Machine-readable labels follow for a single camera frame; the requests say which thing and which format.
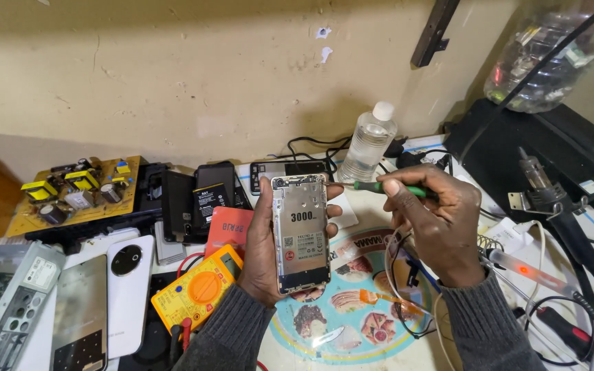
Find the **yellow multimeter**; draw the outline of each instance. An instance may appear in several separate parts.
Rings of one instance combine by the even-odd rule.
[[[241,271],[242,259],[226,245],[155,294],[151,302],[168,331],[186,317],[195,328],[212,314]]]

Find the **yellow transformer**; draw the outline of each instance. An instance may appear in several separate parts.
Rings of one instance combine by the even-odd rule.
[[[100,184],[88,170],[69,173],[65,176],[65,181],[76,190],[95,191],[100,188]]]
[[[22,185],[23,190],[32,203],[39,203],[55,199],[59,192],[46,180],[35,181]]]

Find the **metal plate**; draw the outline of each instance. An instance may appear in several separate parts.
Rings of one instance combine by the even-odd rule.
[[[325,181],[322,174],[272,178],[280,292],[300,291],[329,281]]]
[[[99,371],[107,363],[107,256],[64,270],[57,283],[54,371]]]

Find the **black bracket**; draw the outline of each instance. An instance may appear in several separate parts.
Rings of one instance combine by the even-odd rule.
[[[412,55],[413,65],[425,67],[430,64],[435,52],[446,50],[448,39],[442,40],[441,37],[453,18],[459,2],[459,0],[437,0],[434,3],[428,23],[426,23],[423,33],[418,39],[417,48]]]

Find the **circular camera module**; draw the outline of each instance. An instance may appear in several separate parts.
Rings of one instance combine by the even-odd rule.
[[[113,257],[111,272],[117,276],[124,276],[136,268],[141,261],[141,248],[137,245],[126,246]]]

